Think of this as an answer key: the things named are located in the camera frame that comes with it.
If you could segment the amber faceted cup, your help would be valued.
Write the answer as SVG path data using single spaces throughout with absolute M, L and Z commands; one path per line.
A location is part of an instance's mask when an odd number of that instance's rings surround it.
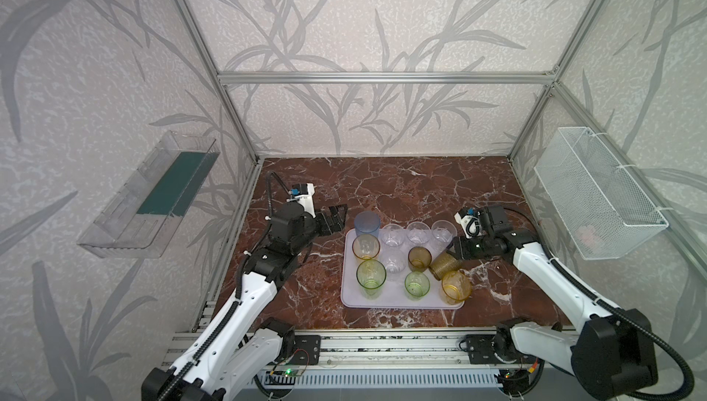
M 461 270 L 447 273 L 441 281 L 441 298 L 447 305 L 460 305 L 470 296 L 473 286 Z

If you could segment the lilac plastic tray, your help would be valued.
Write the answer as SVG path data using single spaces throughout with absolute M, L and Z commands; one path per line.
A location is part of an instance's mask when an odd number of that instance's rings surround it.
M 342 266 L 341 300 L 349 308 L 378 309 L 415 309 L 415 310 L 457 310 L 465 300 L 451 305 L 444 298 L 441 282 L 435 279 L 429 270 L 423 274 L 430 281 L 430 291 L 420 299 L 409 296 L 404 287 L 404 279 L 411 272 L 408 265 L 402 272 L 388 273 L 382 287 L 372 295 L 366 293 L 358 283 L 356 271 L 360 261 L 353 253 L 355 230 L 350 230 L 345 237 L 344 265 Z

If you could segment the clear cup back row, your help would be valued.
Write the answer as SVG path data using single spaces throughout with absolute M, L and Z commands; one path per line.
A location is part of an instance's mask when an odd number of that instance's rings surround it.
M 380 255 L 379 261 L 386 268 L 388 274 L 399 274 L 406 270 L 407 260 L 399 249 L 389 249 Z

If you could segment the grey-blue plastic cup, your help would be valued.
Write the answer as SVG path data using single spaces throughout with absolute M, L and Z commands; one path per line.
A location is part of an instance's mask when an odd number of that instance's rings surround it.
M 373 211 L 362 211 L 355 216 L 355 233 L 360 235 L 379 236 L 381 218 Z

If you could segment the yellow plastic cup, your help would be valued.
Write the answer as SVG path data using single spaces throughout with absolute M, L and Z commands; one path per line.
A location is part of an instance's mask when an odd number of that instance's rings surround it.
M 352 244 L 354 256 L 361 261 L 377 258 L 381 250 L 379 239 L 370 233 L 362 233 L 355 237 Z

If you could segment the green cup back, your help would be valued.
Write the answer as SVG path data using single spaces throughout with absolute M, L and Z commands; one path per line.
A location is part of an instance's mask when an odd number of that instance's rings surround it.
M 410 272 L 404 279 L 405 294 L 411 300 L 421 300 L 427 296 L 430 289 L 431 283 L 423 272 Z

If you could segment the clear faceted cup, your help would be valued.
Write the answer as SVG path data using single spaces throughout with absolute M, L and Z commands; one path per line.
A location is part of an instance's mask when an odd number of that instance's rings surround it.
M 458 235 L 457 226 L 445 220 L 434 222 L 431 231 L 434 240 L 440 246 L 448 246 Z

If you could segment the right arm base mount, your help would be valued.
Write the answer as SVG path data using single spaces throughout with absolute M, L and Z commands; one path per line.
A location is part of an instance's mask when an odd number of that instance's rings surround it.
M 537 362 L 537 358 L 532 355 L 501 351 L 501 347 L 495 345 L 495 337 L 495 334 L 466 335 L 458 342 L 458 349 L 467 355 L 470 364 L 530 368 Z

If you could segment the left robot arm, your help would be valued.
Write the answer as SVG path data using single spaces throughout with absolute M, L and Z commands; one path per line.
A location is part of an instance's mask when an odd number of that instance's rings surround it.
M 212 323 L 167 371 L 153 369 L 144 400 L 232 400 L 266 365 L 291 356 L 291 325 L 270 318 L 251 340 L 249 328 L 300 267 L 299 254 L 321 236 L 344 230 L 348 207 L 308 212 L 291 201 L 276 211 L 246 253 L 237 285 Z

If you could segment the olive green textured cup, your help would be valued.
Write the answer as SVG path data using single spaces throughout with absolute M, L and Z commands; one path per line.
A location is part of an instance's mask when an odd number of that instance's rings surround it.
M 432 254 L 424 246 L 414 246 L 408 253 L 408 266 L 412 272 L 424 272 L 432 263 Z

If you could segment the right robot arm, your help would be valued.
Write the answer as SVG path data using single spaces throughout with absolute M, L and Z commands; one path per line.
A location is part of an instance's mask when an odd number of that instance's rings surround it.
M 627 395 L 639 400 L 685 400 L 695 378 L 688 362 L 657 336 L 636 309 L 604 298 L 546 250 L 534 229 L 516 229 L 510 208 L 462 208 L 447 253 L 458 260 L 500 258 L 529 277 L 565 314 L 573 332 L 524 318 L 501 322 L 491 347 L 501 362 L 534 357 L 572 375 L 596 400 Z

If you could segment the light green plastic cup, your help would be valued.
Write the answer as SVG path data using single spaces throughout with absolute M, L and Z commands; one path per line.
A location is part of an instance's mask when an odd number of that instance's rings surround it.
M 368 259 L 358 266 L 355 277 L 364 296 L 375 300 L 382 294 L 388 272 L 378 260 Z

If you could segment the brown olive textured cup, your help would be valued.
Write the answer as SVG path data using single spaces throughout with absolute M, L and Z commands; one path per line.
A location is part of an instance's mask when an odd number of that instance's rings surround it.
M 439 254 L 430 264 L 429 270 L 437 281 L 442 281 L 449 272 L 457 271 L 463 266 L 461 259 L 449 252 Z

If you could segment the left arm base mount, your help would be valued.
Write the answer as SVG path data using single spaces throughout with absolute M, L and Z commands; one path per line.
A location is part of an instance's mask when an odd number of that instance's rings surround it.
M 287 365 L 317 365 L 320 361 L 322 337 L 319 335 L 288 335 L 274 363 Z

